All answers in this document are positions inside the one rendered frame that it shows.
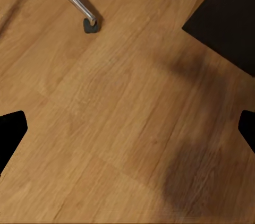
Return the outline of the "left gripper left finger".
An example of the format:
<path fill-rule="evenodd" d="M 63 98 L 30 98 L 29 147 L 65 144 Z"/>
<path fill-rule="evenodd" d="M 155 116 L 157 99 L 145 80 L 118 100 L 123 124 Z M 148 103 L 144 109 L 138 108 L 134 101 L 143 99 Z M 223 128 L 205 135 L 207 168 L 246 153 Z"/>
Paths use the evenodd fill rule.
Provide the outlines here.
<path fill-rule="evenodd" d="M 0 174 L 28 130 L 23 110 L 0 116 Z"/>

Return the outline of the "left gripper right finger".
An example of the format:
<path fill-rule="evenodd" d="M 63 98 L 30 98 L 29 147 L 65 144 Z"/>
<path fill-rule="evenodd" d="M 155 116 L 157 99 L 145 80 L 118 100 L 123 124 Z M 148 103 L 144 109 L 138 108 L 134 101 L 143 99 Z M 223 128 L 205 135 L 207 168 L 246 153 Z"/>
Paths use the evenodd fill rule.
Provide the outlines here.
<path fill-rule="evenodd" d="M 242 111 L 238 129 L 255 152 L 255 113 L 247 110 Z"/>

